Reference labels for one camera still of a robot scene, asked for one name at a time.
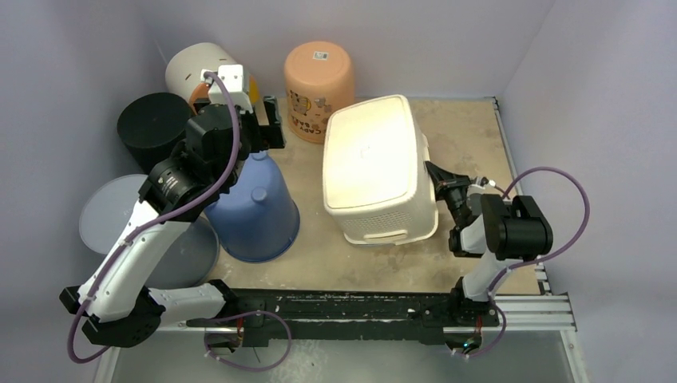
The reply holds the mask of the black large bucket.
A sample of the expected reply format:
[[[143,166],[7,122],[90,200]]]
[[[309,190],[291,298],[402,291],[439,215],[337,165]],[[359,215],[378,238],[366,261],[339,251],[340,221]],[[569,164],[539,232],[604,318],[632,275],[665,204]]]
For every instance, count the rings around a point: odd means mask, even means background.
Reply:
[[[185,138],[184,127],[195,113],[173,93],[151,93],[124,108],[117,119],[117,135],[144,174],[166,160]]]

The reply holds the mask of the cream laundry basket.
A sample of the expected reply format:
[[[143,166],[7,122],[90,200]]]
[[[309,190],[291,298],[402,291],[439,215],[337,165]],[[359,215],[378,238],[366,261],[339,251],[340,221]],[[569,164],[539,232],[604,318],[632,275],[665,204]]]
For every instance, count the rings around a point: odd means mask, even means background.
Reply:
[[[402,245],[431,237],[439,217],[428,160],[426,135],[401,94],[332,114],[323,147],[323,205],[346,241]]]

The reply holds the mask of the orange bucket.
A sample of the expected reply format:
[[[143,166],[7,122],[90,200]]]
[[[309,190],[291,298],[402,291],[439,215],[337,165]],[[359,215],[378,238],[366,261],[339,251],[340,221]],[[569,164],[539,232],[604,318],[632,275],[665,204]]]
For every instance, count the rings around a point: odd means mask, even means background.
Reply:
[[[331,115],[354,103],[350,55],[333,42],[306,42],[287,55],[283,72],[291,131],[302,140],[322,144]]]

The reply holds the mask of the blue bucket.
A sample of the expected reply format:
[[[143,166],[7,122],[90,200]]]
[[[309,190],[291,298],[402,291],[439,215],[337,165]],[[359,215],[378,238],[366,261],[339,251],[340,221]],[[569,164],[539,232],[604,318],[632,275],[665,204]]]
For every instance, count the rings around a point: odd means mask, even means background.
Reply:
[[[271,261],[299,233],[300,214],[278,164],[267,152],[252,153],[237,183],[204,209],[222,247],[247,263]]]

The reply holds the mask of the grey lavender bucket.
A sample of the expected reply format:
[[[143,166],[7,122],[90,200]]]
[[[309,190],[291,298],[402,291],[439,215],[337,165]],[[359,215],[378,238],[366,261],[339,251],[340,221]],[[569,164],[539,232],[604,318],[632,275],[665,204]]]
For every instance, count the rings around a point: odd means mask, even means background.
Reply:
[[[113,249],[129,221],[144,180],[142,174],[122,176],[109,181],[89,198],[81,211],[79,231],[90,250],[106,256]],[[200,217],[167,249],[145,285],[165,290],[197,286],[216,266],[219,252],[216,233],[208,220]]]

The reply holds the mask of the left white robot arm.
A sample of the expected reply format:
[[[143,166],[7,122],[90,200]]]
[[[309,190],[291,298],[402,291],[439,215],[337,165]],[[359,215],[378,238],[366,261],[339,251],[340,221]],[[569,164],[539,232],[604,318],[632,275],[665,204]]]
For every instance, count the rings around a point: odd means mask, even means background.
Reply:
[[[184,138],[142,184],[117,245],[86,283],[60,293],[75,317],[72,331],[94,345],[129,348],[163,325],[206,319],[229,326],[237,319],[234,294],[223,282],[159,290],[147,280],[203,210],[236,183],[249,155],[284,147],[276,99],[265,97],[263,107],[265,125],[242,106],[216,103],[186,121]]]

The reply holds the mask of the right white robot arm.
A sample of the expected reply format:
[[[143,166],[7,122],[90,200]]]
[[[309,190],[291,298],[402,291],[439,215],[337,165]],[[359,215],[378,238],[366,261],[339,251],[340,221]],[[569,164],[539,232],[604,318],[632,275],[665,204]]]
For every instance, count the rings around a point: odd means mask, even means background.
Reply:
[[[531,196],[506,199],[486,192],[495,185],[486,177],[446,171],[430,161],[425,168],[436,200],[445,202],[454,221],[449,250],[456,257],[478,260],[458,279],[448,304],[450,318],[468,326],[490,312],[491,294],[511,266],[550,252],[552,227]]]

